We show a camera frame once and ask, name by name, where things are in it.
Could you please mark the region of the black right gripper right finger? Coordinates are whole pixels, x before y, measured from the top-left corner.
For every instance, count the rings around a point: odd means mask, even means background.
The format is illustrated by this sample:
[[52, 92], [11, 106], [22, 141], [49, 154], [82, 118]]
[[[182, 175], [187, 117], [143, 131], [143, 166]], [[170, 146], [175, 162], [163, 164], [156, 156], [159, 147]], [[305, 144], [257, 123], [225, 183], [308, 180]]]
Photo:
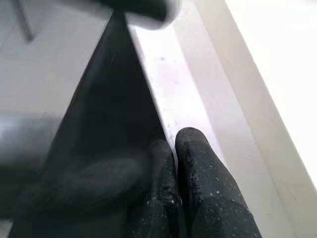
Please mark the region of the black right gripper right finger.
[[243, 195], [198, 129], [181, 129], [175, 139], [178, 187], [189, 238], [260, 238]]

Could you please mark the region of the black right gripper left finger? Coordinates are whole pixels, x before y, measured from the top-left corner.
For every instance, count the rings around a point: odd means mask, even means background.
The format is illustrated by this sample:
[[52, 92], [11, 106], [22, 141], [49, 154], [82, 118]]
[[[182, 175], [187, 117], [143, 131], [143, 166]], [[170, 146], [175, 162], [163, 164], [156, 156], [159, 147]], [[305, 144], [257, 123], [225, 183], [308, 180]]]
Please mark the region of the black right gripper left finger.
[[173, 151], [165, 140], [149, 147], [150, 190], [128, 216], [130, 238], [179, 237], [179, 192]]

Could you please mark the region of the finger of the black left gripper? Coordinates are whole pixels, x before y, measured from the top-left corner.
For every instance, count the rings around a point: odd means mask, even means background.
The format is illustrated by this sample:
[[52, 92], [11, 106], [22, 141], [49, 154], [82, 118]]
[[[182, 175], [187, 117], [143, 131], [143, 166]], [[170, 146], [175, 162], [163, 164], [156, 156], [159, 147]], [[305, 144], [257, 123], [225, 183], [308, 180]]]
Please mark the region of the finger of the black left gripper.
[[146, 153], [80, 159], [54, 171], [47, 167], [16, 203], [16, 219], [86, 219], [131, 206], [149, 184]]

